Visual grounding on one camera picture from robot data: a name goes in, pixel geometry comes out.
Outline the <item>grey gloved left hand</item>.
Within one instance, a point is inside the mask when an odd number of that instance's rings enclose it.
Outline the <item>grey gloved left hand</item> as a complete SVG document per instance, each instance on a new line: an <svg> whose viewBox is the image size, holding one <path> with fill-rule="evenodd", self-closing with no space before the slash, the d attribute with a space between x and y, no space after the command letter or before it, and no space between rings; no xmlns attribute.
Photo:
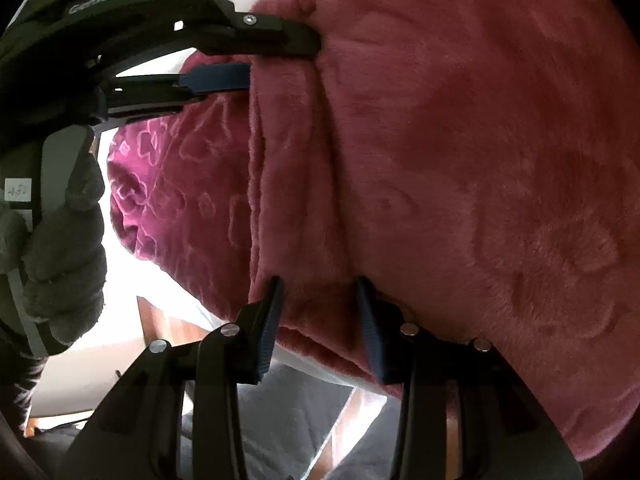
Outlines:
<svg viewBox="0 0 640 480"><path fill-rule="evenodd" d="M64 204L34 232L16 211L1 206L1 273L24 266L27 317L47 323L54 341L64 346L91 330L103 310L104 191L99 164L87 153L77 159Z"/></svg>

